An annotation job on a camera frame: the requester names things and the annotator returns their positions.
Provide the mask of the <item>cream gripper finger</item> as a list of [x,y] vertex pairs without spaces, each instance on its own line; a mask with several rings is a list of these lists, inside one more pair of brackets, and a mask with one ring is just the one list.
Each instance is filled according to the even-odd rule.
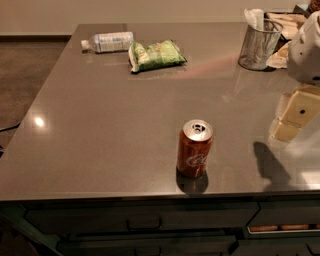
[[276,140],[290,142],[301,132],[301,130],[302,128],[298,125],[274,119],[270,126],[270,135]]

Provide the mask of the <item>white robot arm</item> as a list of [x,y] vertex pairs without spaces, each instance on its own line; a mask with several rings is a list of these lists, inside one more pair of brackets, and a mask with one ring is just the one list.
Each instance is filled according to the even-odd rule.
[[273,139],[288,143],[320,113],[320,12],[312,13],[291,40],[287,70],[300,83],[281,96],[270,127]]

